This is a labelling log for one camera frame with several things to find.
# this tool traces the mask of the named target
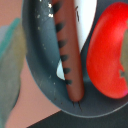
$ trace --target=frying pan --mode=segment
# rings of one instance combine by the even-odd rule
[[[78,103],[68,98],[65,82],[56,75],[60,59],[53,18],[48,17],[50,0],[25,0],[23,2],[23,27],[27,37],[27,62],[33,79],[45,96],[62,111],[83,118],[100,117],[119,110],[128,102],[128,96],[114,100],[102,95],[91,83],[86,70],[88,45],[98,18],[105,8],[117,1],[98,0],[91,32],[81,52],[85,97]]]

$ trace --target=blurry background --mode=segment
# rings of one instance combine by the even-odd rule
[[[16,17],[20,18],[21,11],[22,0],[0,0],[0,28],[10,25]],[[59,109],[48,101],[37,87],[25,59],[20,95],[6,128],[26,128],[58,111]]]

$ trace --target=grey surface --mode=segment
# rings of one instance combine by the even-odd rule
[[[73,117],[60,111],[29,128],[128,128],[128,106],[116,113],[93,119]]]
[[[53,18],[49,18],[48,2],[26,0],[23,6],[23,26],[27,36],[27,61],[32,76],[45,96],[57,107],[71,115],[83,118],[94,118],[110,114],[125,106],[128,96],[120,100],[105,97],[91,83],[86,70],[86,55],[95,24],[104,9],[119,0],[98,0],[97,12],[91,33],[81,53],[82,69],[85,84],[85,97],[77,103],[69,100],[65,82],[56,76],[59,62],[59,51]]]

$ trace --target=grill marks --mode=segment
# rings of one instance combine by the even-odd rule
[[[65,26],[65,22],[61,22],[56,24],[56,32],[58,33],[59,31],[61,31]]]
[[[58,41],[59,48],[64,47],[66,45],[66,43],[67,43],[67,40],[60,40],[60,41]]]
[[[58,1],[57,3],[53,4],[53,11],[54,14],[56,14],[57,12],[59,12],[59,10],[61,9],[61,7],[63,6],[63,2],[62,0]],[[63,28],[65,27],[66,23],[65,21],[62,21],[60,23],[57,23],[55,25],[56,27],[56,33],[63,31]],[[68,43],[67,39],[62,39],[58,41],[58,46],[59,49],[63,48],[66,46],[66,44]],[[64,55],[61,55],[61,61],[62,62],[66,62],[69,59],[69,56],[65,53]],[[69,67],[63,68],[64,74],[69,74],[71,72],[71,69]],[[66,85],[71,85],[72,84],[72,80],[65,80]]]
[[[56,14],[59,9],[62,7],[62,1],[59,1],[58,3],[55,3],[52,7],[53,7],[53,12],[54,14]]]

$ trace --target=tomato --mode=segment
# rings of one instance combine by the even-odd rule
[[[128,4],[116,2],[100,16],[92,34],[87,72],[94,86],[104,95],[119,99],[127,95],[128,87],[121,78],[121,46],[128,28]]]

